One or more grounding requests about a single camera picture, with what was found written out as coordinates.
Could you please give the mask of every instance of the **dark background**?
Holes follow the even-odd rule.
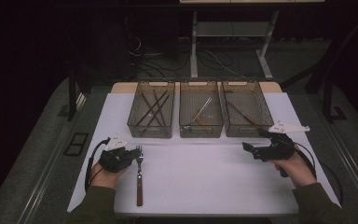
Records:
[[[157,2],[144,0],[140,3]],[[264,15],[260,12],[249,16]],[[96,14],[73,10],[62,13],[49,1],[1,0],[0,186],[49,96],[68,77],[69,71],[75,72],[77,84],[84,92],[90,91],[93,85],[131,80],[131,57],[127,53],[131,34],[140,35],[147,45],[174,56],[175,39],[189,36],[190,21],[191,12],[163,14],[160,11],[159,16],[152,12],[112,13],[108,10]],[[323,7],[283,10],[274,38],[335,41],[345,36],[357,22],[358,1],[326,1]],[[128,75],[117,77],[117,73]],[[329,75],[358,110],[358,32]]]

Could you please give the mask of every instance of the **white plastic part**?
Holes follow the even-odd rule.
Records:
[[[120,147],[126,147],[127,142],[118,134],[114,134],[110,137],[110,141],[106,146],[106,150],[113,150]]]
[[[308,132],[310,127],[308,126],[299,126],[294,124],[289,124],[281,122],[278,120],[276,124],[271,126],[268,131],[270,133],[296,133],[296,132]]]

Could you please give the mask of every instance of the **green sleeve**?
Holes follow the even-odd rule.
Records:
[[[83,202],[69,214],[66,223],[116,223],[113,189],[90,186]]]
[[[348,223],[349,216],[333,203],[320,183],[311,184],[293,193],[298,204],[299,223]]]

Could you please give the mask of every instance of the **sleeve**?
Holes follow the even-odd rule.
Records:
[[[83,202],[69,214],[66,223],[116,223],[113,189],[90,186]]]
[[[349,216],[333,203],[320,183],[311,184],[293,193],[298,204],[299,223],[348,223]]]

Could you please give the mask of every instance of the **brown wooden handle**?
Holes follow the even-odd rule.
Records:
[[[137,181],[136,181],[136,205],[137,206],[142,206],[144,205],[144,195],[142,193],[142,176],[138,175],[137,176]]]

